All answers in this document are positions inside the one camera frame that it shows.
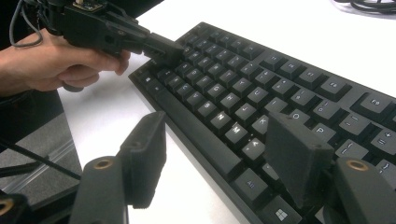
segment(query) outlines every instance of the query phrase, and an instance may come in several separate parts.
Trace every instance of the function key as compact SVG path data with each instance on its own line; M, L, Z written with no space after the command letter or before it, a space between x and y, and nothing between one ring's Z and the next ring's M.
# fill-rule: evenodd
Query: function key
M217 31L213 31L210 35L209 35L209 40L213 41L215 43L218 43L221 37L221 31L217 30Z
M283 57L280 53L272 53L264 61L260 63L261 66L270 69L271 71L276 71L280 66L282 66L287 59Z
M318 89L317 92L332 100L339 101L341 97L343 97L349 90L351 86L349 86L344 80L341 80L337 77L329 77Z
M385 95L364 93L351 109L369 119L381 122L395 107L396 104Z
M256 44L247 45L241 52L241 55L249 60L255 59L263 52L263 49Z
M323 75L322 72L320 72L318 69L314 68L308 68L305 71L303 71L296 79L295 81L308 88L309 90L313 90L316 88L322 81L326 79L326 76Z
M242 39L236 39L230 46L230 50L235 53L240 53L242 49L245 47L246 43Z
M234 41L234 37L231 34L226 34L223 35L220 39L219 39L219 44L221 46L223 46L224 48L229 48L231 46L231 44Z
M290 60L280 67L278 73L282 77L286 77L288 79L293 80L297 76L299 76L304 70L305 67L302 64Z

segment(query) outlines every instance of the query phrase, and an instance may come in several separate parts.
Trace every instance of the hand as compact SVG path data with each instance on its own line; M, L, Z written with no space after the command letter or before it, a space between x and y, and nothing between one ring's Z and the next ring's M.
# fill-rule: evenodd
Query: hand
M0 51L0 96L35 89L52 91L62 81L74 87L86 87L99 79L100 71L121 75L128 67L130 52L116 59L100 50L74 47L61 36L41 30L41 44L29 48L9 47ZM36 34L19 42L31 43Z

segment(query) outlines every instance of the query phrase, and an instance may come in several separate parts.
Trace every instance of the finger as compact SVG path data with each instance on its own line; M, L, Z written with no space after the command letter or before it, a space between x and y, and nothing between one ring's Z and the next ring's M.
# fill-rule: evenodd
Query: finger
M64 83L73 87L87 87L99 80L99 74L80 80L66 80Z
M115 71L117 75L122 75L129 66L129 61L121 61L120 67Z
M64 54L65 60L70 65L82 64L97 71L116 71L120 67L120 61L109 54L95 49L83 49L70 46L73 52Z
M75 81L95 76L98 72L99 71L84 65L74 65L60 73L58 78L63 81Z

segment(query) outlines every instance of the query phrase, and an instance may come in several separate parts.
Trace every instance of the black plastic part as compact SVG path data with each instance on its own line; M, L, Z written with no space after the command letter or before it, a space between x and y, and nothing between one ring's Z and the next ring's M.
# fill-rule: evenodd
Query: black plastic part
M396 193L372 164L339 158L333 177L352 224L396 223Z
M0 196L0 223L29 224L34 221L25 196L21 194Z
M143 117L120 147L125 200L134 208L147 208L166 162L165 113Z
M334 149L299 120L270 113L265 159L274 168L296 205L316 205L323 199L320 175L330 168Z
M69 223L128 223L124 198L120 159L90 161L84 167Z

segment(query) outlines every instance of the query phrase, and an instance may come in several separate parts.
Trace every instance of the black cable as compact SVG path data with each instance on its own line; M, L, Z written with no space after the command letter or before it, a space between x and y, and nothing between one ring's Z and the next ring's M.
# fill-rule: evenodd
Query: black cable
M12 19L11 19L11 24L9 25L9 34L8 34L9 35L9 42L11 43L12 46L14 46L16 48L32 47L34 45L40 44L43 41L43 35L41 34L41 32L37 28L35 28L33 26L33 24L29 21L29 18L27 18L26 12L24 10L23 2L24 2L24 0L20 0L20 2L18 2L17 8L15 9L14 15L12 16ZM21 14L22 14L24 20L26 21L26 23L38 35L37 40L32 42L32 43L27 43L27 44L17 44L17 43L15 43L14 26L15 26L15 22L16 22L18 16L19 16L19 14L20 14L20 11L21 11Z
M24 155L26 157L29 157L29 158L31 158L31 159L33 159L35 161L40 161L40 162L48 165L49 167L51 167L51 168L53 168L53 169L65 174L65 175L68 175L68 176L70 176L72 178L75 178L76 180L80 180L81 179L80 175L77 175L76 173L74 173L72 171L69 171L69 170L63 168L62 166L52 162L52 161L49 161L49 160L47 160L45 158L42 158L42 157L38 156L37 154L27 150L24 147L20 147L18 145L12 144L12 143L8 142L7 140L5 140L5 139L3 139L1 137L0 137L0 146L5 147L5 148L9 148L9 149L11 149L13 151L16 151L18 153L21 153L22 155Z

